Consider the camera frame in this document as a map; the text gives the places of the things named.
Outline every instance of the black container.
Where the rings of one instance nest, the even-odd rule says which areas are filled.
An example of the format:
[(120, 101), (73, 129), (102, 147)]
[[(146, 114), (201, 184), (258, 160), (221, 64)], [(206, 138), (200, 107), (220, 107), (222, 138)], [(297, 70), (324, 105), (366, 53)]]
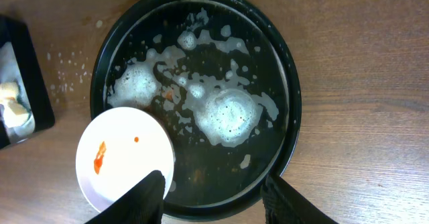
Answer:
[[(202, 46), (200, 52), (195, 54), (189, 53), (189, 61), (202, 62), (204, 59), (217, 59), (229, 64), (229, 59), (232, 55), (234, 59), (242, 62), (248, 60), (249, 71), (252, 70), (260, 75), (260, 77), (258, 76), (260, 82), (256, 85), (255, 91), (263, 89), (263, 91), (269, 92), (271, 88), (276, 89), (275, 95), (278, 98), (275, 96), (272, 97), (276, 101), (276, 104), (280, 106), (281, 115), (280, 119), (273, 122), (274, 127), (269, 129), (265, 135), (261, 134), (255, 137), (255, 140), (249, 140), (241, 146), (234, 148), (235, 153), (229, 155), (227, 152), (232, 151), (231, 148), (210, 145), (202, 146), (202, 144), (195, 145), (194, 147), (186, 147), (186, 139), (174, 135), (172, 130), (169, 129), (168, 120), (174, 119), (174, 116), (166, 117), (158, 114), (157, 110), (159, 108), (155, 105), (143, 109), (160, 119), (161, 122), (164, 122), (172, 138), (176, 153), (175, 180), (181, 181), (182, 184), (188, 180), (188, 176), (185, 174), (190, 170), (178, 166), (187, 157), (190, 157), (190, 160), (193, 161), (191, 164), (195, 165), (191, 169), (192, 172), (196, 174), (200, 174), (201, 172), (202, 174), (205, 174), (205, 172), (211, 173), (210, 176), (205, 174), (207, 182), (205, 186), (190, 184), (179, 191), (181, 194), (169, 194), (164, 202), (164, 213), (179, 219), (212, 221), (234, 215), (260, 200), (261, 195), (259, 190), (265, 177), (269, 172), (273, 172), (278, 176), (282, 175), (292, 157), (298, 139), (301, 122), (301, 96), (298, 73), (296, 72), (292, 55), (282, 36), (262, 12), (244, 0), (141, 0), (137, 2), (119, 18), (101, 46), (91, 82), (90, 110), (91, 117), (94, 119), (97, 115), (112, 107), (105, 100), (105, 86), (111, 86), (114, 84), (115, 79), (123, 74), (123, 70), (115, 70), (116, 66), (120, 69), (126, 68), (127, 61), (135, 57), (135, 55), (139, 57), (140, 52), (142, 55), (141, 59), (144, 59), (144, 50), (141, 49), (140, 41), (143, 43), (143, 40), (146, 39), (146, 44), (149, 44), (149, 42), (151, 44), (151, 39), (154, 36), (163, 34), (161, 44), (151, 44), (149, 47), (156, 49), (158, 52), (162, 51), (162, 48), (165, 46), (176, 45), (179, 47), (176, 39), (180, 31), (175, 32), (174, 29), (183, 27), (179, 23), (186, 21), (188, 11), (191, 10), (191, 12), (198, 13), (195, 10), (199, 10), (201, 7), (204, 7), (208, 11), (210, 14), (209, 17), (214, 15), (210, 18), (213, 22), (209, 22), (207, 27), (210, 25), (211, 28), (219, 29), (222, 25), (229, 24), (234, 29), (234, 33), (237, 34), (234, 37), (249, 40), (246, 43), (247, 47), (253, 49), (256, 46), (266, 46), (264, 47), (265, 51), (261, 51), (261, 54), (265, 55), (250, 58), (239, 56), (237, 52), (231, 52), (228, 56), (225, 54), (211, 54), (210, 46)], [(219, 31), (216, 35), (216, 32), (210, 30), (210, 34), (213, 37), (220, 38)], [(219, 71), (215, 73), (213, 68), (207, 66), (207, 64), (204, 67), (194, 65), (193, 69), (201, 72), (206, 71), (204, 74), (212, 75), (216, 78), (221, 77), (222, 74), (225, 75), (225, 67), (223, 67), (224, 71), (220, 73)], [(204, 137), (203, 135), (199, 135), (200, 133), (198, 132), (192, 134), (197, 135), (197, 139), (200, 136)], [(243, 182), (245, 186), (236, 184), (236, 179), (234, 179), (231, 173), (224, 176), (216, 174), (216, 167), (219, 166), (217, 165), (219, 161), (216, 162), (217, 159), (224, 158), (227, 160), (224, 165), (220, 166), (220, 169), (217, 168), (220, 172), (224, 172), (227, 165), (241, 161), (247, 151), (251, 151), (254, 156), (260, 157), (260, 159), (256, 159), (256, 162), (253, 162), (256, 164), (256, 166), (251, 166), (252, 168), (254, 167), (253, 172), (241, 172), (239, 170), (237, 176), (245, 180), (246, 174), (253, 176), (259, 171), (257, 178), (252, 177), (251, 184), (249, 182)], [(264, 151), (269, 152), (269, 155), (258, 156), (258, 154)], [(236, 185), (229, 188), (229, 183)], [(203, 197), (192, 199), (186, 196), (187, 193), (203, 194)], [(206, 203), (209, 200), (216, 200), (217, 197), (223, 198), (223, 196), (225, 198), (222, 201)]]
[[(24, 88), (20, 91), (26, 92), (31, 109), (28, 110), (34, 117), (32, 133), (52, 127), (55, 123), (54, 112), (51, 108), (28, 28), (24, 23), (0, 15), (0, 48), (6, 44), (12, 45), (20, 74), (20, 77), (17, 78), (21, 78), (22, 83), (20, 85)], [(31, 137), (31, 134), (9, 138), (6, 127), (0, 120), (0, 148), (21, 142)]]

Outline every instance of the orange stain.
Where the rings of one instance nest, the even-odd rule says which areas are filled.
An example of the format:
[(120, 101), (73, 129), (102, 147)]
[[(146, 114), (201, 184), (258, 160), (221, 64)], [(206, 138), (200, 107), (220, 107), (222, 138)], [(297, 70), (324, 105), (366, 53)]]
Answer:
[(106, 152), (106, 144), (103, 141), (100, 144), (99, 151), (97, 153), (97, 156), (95, 156), (95, 160), (94, 160), (94, 170), (95, 170), (95, 173), (97, 174), (100, 173), (100, 168), (103, 165), (103, 158), (105, 157), (105, 152)]

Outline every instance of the food piece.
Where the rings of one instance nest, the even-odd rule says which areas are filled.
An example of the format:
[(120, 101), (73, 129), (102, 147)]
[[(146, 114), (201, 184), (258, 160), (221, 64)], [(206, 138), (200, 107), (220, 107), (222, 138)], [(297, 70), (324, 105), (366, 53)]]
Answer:
[(4, 99), (16, 100), (19, 94), (18, 84), (15, 82), (5, 82), (0, 84), (0, 101)]
[(25, 107), (15, 100), (3, 100), (1, 104), (5, 107), (3, 112), (4, 123), (7, 127), (19, 127), (26, 123), (29, 112)]
[(105, 157), (105, 152), (106, 152), (106, 144), (103, 141), (100, 144), (99, 151), (97, 153), (97, 156), (95, 156), (95, 160), (94, 160), (94, 170), (96, 174), (100, 173), (100, 168), (103, 165), (103, 158)]

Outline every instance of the wooden surface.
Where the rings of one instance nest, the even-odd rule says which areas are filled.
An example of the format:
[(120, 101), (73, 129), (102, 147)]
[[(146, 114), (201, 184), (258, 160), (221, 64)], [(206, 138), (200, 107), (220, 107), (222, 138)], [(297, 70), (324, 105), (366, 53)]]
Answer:
[[(74, 169), (89, 73), (136, 1), (0, 0), (0, 13), (28, 24), (46, 86), (74, 83), (49, 90), (52, 129), (0, 151), (0, 223), (96, 215)], [(284, 178), (340, 223), (429, 223), (429, 0), (248, 1), (282, 33), (300, 76), (301, 133)], [(264, 222), (259, 202), (217, 223)]]

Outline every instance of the plate with orange stain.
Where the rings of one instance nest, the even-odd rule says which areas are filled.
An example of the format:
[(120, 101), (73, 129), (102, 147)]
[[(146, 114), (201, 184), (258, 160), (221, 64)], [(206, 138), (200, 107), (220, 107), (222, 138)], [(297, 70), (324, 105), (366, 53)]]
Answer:
[(174, 150), (163, 126), (148, 113), (118, 107), (85, 129), (76, 152), (76, 175), (87, 201), (104, 211), (153, 170), (172, 185)]

